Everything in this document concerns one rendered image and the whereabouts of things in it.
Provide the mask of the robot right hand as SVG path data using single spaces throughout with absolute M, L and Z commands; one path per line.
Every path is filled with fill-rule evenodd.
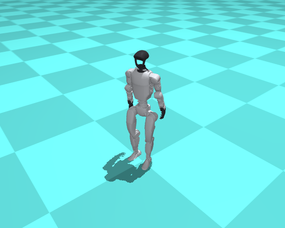
M 130 100 L 128 100 L 129 108 L 133 106 L 133 102 L 131 103 Z

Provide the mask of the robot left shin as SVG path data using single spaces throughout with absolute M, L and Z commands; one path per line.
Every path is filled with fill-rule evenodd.
M 146 160 L 148 159 L 148 161 L 150 160 L 151 152 L 153 149 L 153 141 L 154 141 L 154 137 L 152 137 L 152 143 L 147 142 L 145 144 Z

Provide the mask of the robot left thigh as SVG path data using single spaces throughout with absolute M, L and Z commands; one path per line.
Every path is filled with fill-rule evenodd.
M 149 110 L 145 120 L 145 142 L 152 143 L 155 121 L 158 119 L 157 113 Z

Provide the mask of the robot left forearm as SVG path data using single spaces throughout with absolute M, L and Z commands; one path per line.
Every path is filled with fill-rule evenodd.
M 159 107 L 163 108 L 165 110 L 166 105 L 164 103 L 164 98 L 163 98 L 162 92 L 160 93 L 160 99 L 157 99 L 157 101 L 158 101 Z

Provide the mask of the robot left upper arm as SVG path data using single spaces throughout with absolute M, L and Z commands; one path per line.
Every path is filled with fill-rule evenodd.
M 160 99 L 160 93 L 161 93 L 161 77 L 158 74 L 150 73 L 149 75 L 150 81 L 153 83 L 155 93 L 154 98 Z

